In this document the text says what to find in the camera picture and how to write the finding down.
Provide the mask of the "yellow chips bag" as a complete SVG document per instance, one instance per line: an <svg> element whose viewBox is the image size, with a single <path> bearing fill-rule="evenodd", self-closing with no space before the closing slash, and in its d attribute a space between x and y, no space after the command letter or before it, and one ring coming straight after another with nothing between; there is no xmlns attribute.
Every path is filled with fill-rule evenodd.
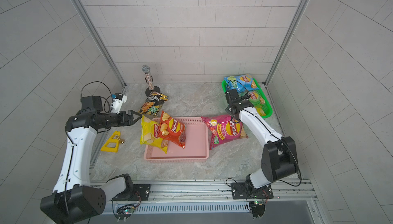
<svg viewBox="0 0 393 224"><path fill-rule="evenodd" d="M266 116L266 113L262 107L258 107L256 110L260 116Z"/></svg>
<svg viewBox="0 0 393 224"><path fill-rule="evenodd" d="M159 137L159 123L143 115L141 126L140 144L157 147L166 154L168 151L168 141Z"/></svg>

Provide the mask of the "black snack bag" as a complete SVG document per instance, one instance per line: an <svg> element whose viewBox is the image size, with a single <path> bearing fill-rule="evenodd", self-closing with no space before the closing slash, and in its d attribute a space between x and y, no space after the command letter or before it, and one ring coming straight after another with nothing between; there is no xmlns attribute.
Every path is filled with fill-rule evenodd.
<svg viewBox="0 0 393 224"><path fill-rule="evenodd" d="M139 113L158 117L161 115L162 106L168 100L169 96L152 91L140 108Z"/></svg>

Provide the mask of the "green cucumber chips bag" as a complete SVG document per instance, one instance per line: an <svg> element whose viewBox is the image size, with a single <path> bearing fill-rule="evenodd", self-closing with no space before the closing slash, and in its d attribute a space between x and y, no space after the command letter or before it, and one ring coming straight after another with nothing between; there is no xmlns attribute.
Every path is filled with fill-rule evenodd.
<svg viewBox="0 0 393 224"><path fill-rule="evenodd" d="M262 107L262 106L266 105L264 98L260 95L260 93L257 90L249 91L248 95L249 95L248 100L255 108Z"/></svg>

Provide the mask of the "magenta chips bag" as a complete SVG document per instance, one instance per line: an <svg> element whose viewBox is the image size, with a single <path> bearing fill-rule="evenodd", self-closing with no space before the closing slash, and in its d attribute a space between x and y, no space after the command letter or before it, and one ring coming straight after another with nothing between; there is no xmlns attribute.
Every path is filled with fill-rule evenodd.
<svg viewBox="0 0 393 224"><path fill-rule="evenodd" d="M228 114L215 117L202 116L201 119L212 133L210 150L222 144L248 138L242 122Z"/></svg>

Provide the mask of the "green plastic basket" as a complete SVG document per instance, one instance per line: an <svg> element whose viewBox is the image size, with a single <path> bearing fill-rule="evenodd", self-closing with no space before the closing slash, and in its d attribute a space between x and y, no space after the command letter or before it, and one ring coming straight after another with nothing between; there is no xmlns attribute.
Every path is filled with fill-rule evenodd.
<svg viewBox="0 0 393 224"><path fill-rule="evenodd" d="M261 116L261 117L262 117L262 118L270 117L271 114L273 113L272 107L271 107L271 105L269 104L269 102L268 102L268 100L267 100L267 98L266 98L264 92L262 91L262 89L261 89L261 87L260 87L260 85L259 85L258 82L257 82L257 85L258 85L258 87L259 87L259 89L258 89L257 91L260 93L260 95L264 98L264 100L265 100L265 102L266 102L266 105L265 105L265 106L262 106L263 110L264 110L265 113L266 113L266 116ZM248 92L243 92L243 93L238 93L238 94L239 94L240 97L242 97L242 98L244 98L244 99L247 99L247 100L249 99Z"/></svg>

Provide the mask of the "light blue chips bag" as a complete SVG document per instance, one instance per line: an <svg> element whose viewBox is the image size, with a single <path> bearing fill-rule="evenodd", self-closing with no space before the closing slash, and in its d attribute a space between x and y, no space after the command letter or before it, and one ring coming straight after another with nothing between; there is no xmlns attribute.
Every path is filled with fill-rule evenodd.
<svg viewBox="0 0 393 224"><path fill-rule="evenodd" d="M234 89L238 93L249 92L259 89L257 82L249 74L225 77L222 81L222 87L224 92Z"/></svg>

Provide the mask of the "red chips bag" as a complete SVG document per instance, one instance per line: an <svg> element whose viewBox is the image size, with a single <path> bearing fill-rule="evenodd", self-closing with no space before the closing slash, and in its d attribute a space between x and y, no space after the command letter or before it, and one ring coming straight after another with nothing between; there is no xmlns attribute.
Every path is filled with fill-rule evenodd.
<svg viewBox="0 0 393 224"><path fill-rule="evenodd" d="M185 148L186 126L183 122L162 111L158 136L164 140L175 143L181 148Z"/></svg>

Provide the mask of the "pink plastic basket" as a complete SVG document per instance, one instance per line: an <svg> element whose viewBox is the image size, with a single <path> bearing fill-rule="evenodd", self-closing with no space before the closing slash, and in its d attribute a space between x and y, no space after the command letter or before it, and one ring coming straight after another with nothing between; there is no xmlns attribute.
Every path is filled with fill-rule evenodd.
<svg viewBox="0 0 393 224"><path fill-rule="evenodd" d="M153 163L201 162L209 158L208 128L201 117L178 117L186 125L186 145L181 148L173 142L167 153L157 147L147 145L144 159Z"/></svg>

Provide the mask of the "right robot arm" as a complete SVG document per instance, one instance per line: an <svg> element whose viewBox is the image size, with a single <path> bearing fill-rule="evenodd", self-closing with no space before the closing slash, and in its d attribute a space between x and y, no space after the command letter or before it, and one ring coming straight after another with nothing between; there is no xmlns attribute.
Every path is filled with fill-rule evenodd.
<svg viewBox="0 0 393 224"><path fill-rule="evenodd" d="M297 160L296 143L291 137L284 137L262 119L252 104L240 99L228 101L226 112L237 121L245 124L263 147L260 168L248 175L244 182L245 192L255 197L268 185L281 181L293 174L302 173Z"/></svg>

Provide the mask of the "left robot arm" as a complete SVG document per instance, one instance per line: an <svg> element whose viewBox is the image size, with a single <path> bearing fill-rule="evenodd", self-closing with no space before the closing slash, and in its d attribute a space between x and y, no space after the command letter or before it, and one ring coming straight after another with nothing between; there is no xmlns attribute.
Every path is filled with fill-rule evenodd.
<svg viewBox="0 0 393 224"><path fill-rule="evenodd" d="M59 179L50 196L41 200L40 209L56 224L74 224L104 212L110 200L134 196L131 177L122 174L102 185L91 186L90 162L98 130L132 126L142 115L133 110L98 113L80 110L65 124L67 148Z"/></svg>

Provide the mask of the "glitter microphone on stand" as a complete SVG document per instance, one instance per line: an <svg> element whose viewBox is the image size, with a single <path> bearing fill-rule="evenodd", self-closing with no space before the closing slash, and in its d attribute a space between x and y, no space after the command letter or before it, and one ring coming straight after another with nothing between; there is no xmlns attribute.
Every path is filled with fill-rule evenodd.
<svg viewBox="0 0 393 224"><path fill-rule="evenodd" d="M148 85L145 94L148 97L153 91L154 92L160 92L160 88L158 86L154 85L154 81L152 78L152 75L150 74L150 67L148 65L143 65L142 66L142 71L145 74L145 81Z"/></svg>

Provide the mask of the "left circuit board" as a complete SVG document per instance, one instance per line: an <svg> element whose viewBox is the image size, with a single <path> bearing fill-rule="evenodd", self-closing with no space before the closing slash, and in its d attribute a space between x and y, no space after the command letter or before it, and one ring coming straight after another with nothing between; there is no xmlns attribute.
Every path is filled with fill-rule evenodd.
<svg viewBox="0 0 393 224"><path fill-rule="evenodd" d="M138 205L127 204L115 208L114 205L112 205L112 211L118 223L121 221L126 222L128 218L135 213L138 207Z"/></svg>

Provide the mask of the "right circuit board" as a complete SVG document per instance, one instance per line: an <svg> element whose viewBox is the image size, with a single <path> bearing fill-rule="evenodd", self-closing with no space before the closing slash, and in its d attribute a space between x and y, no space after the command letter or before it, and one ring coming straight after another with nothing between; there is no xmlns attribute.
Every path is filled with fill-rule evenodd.
<svg viewBox="0 0 393 224"><path fill-rule="evenodd" d="M249 201L248 209L253 218L262 218L265 214L266 206L261 202Z"/></svg>

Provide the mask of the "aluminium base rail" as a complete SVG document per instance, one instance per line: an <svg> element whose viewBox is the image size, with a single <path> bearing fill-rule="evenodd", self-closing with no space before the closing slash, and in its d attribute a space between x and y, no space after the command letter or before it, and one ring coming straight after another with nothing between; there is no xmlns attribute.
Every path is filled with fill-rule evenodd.
<svg viewBox="0 0 393 224"><path fill-rule="evenodd" d="M317 194L309 180L298 187L283 182L247 193L242 180L135 181L134 200L107 203L105 214L247 213L256 205L304 201L312 206Z"/></svg>

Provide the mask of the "corner aluminium post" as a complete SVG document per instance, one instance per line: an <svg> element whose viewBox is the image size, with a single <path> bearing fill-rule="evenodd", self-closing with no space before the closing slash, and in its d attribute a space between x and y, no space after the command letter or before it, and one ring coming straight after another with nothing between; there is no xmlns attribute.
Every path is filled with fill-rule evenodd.
<svg viewBox="0 0 393 224"><path fill-rule="evenodd" d="M94 42L96 43L98 49L100 50L101 54L104 56L108 64L110 65L112 71L115 73L117 79L121 83L123 89L126 87L126 82L124 81L122 75L120 74L120 71L116 67L113 58L111 57L109 51L107 50L106 46L104 45L104 42L99 35L96 27L93 25L92 20L90 19L86 9L84 8L81 0L70 0L78 12L78 14L81 17L82 22L84 23L85 27L89 31L90 35L92 36Z"/></svg>
<svg viewBox="0 0 393 224"><path fill-rule="evenodd" d="M273 76L274 76L274 74L275 74L275 72L276 72L276 70L278 68L278 65L279 65L281 59L283 58L283 55L284 55L284 53L285 53L285 51L286 51L286 49L287 49L287 47L288 47L288 45L290 43L291 38L294 35L294 32L295 32L295 30L296 30L296 28L297 28L297 26L298 26L298 24L299 24L299 22L300 22L300 20L301 20L301 18L303 16L304 12L306 10L306 7L307 7L309 1L310 0L300 0L299 6L298 6L298 8L297 8L297 10L296 10L296 12L294 14L294 17L293 17L293 19L291 21L291 24L290 24L290 26L288 28L288 31L287 31L286 35L285 35L283 43L282 43L282 45L279 48L279 51L278 51L277 56L275 58L275 61L273 62L272 68L271 68L271 70L270 70L270 72L269 72L269 74L267 76L266 81L264 82L264 86L265 87L268 87L269 84L271 83L271 81L273 79Z"/></svg>

